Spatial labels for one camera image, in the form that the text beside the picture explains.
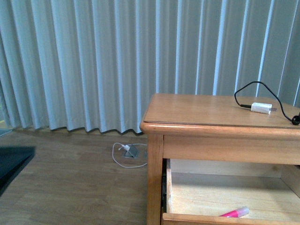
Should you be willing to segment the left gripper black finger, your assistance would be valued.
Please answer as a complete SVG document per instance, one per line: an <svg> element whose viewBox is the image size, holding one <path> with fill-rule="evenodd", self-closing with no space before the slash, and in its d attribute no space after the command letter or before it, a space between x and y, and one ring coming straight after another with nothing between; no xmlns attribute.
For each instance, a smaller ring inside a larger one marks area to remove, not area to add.
<svg viewBox="0 0 300 225"><path fill-rule="evenodd" d="M2 146L0 148L0 189L6 190L34 156L34 146Z"/></svg>

